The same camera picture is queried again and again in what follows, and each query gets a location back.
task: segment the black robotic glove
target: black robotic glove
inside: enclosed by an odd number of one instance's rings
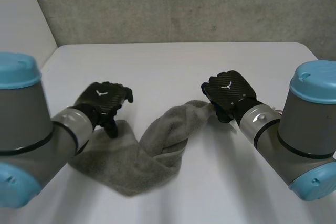
[[[239,118],[237,122],[240,123],[241,110],[245,113],[247,107],[250,109],[251,106],[261,104],[250,84],[234,70],[210,77],[209,83],[202,84],[202,91],[214,105],[216,115],[222,123],[228,123],[233,118]]]
[[[73,108],[82,111],[91,120],[93,128],[100,125],[109,137],[115,138],[118,130],[114,116],[125,100],[133,102],[130,88],[121,84],[94,82],[80,95]]]

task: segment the black ring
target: black ring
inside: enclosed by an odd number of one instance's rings
[[[279,123],[280,122],[280,118],[278,119],[274,119],[272,121],[269,121],[268,123],[266,123],[258,132],[257,134],[255,135],[254,137],[254,140],[253,140],[253,145],[255,148],[257,148],[257,144],[258,144],[258,141],[259,141],[259,138],[260,136],[263,134],[263,132],[268,129],[270,126],[276,124],[276,123]]]
[[[75,153],[77,153],[78,151],[78,139],[76,137],[76,135],[72,132],[71,129],[69,129],[68,127],[66,127],[64,124],[60,123],[60,122],[57,122],[57,121],[53,121],[54,125],[57,125],[61,128],[63,128],[66,132],[68,132],[68,134],[71,136],[72,140],[74,141],[75,143]]]
[[[28,145],[26,147],[20,147],[20,148],[15,149],[15,150],[0,151],[0,156],[14,156],[14,155],[19,155],[19,154],[22,154],[22,153],[31,152],[33,150],[36,150],[37,148],[40,148],[43,145],[45,145],[46,143],[48,143],[51,140],[51,137],[53,136],[53,133],[54,133],[54,127],[52,128],[51,132],[49,133],[49,135],[47,135],[47,137],[45,139],[43,139],[41,141],[38,141],[35,144]]]
[[[292,146],[290,146],[289,144],[287,144],[280,136],[279,132],[277,132],[277,136],[278,136],[278,140],[280,142],[280,144],[283,145],[283,147],[285,147],[287,150],[289,150],[290,152],[295,153],[296,155],[299,155],[301,157],[306,157],[306,158],[310,158],[310,159],[326,159],[329,157],[332,157],[334,155],[333,153],[329,153],[329,154],[323,154],[323,155],[317,155],[317,154],[311,154],[311,153],[306,153],[306,152],[302,152],[299,151],[295,148],[293,148]]]

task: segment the gray concrete wall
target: gray concrete wall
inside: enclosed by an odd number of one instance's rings
[[[58,45],[297,41],[336,60],[336,0],[38,0]]]

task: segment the robotic arm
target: robotic arm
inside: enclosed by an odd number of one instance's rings
[[[117,136],[113,117],[132,91],[93,83],[50,118],[35,60],[0,53],[0,207],[27,204],[77,155],[97,125]],[[283,116],[257,100],[236,71],[202,85],[218,119],[235,119],[246,137],[303,200],[336,189],[336,62],[307,62],[296,70]]]
[[[77,155],[95,127],[117,137],[113,117],[132,90],[93,83],[52,119],[33,57],[0,53],[0,207],[26,205]]]
[[[203,93],[218,119],[235,119],[242,133],[302,200],[336,190],[336,62],[299,66],[282,116],[257,100],[236,71],[210,77]]]

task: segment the wall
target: wall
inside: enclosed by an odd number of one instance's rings
[[[56,48],[37,0],[0,0],[0,51],[32,55],[41,67]]]
[[[297,41],[336,59],[336,0],[38,0],[58,45]]]

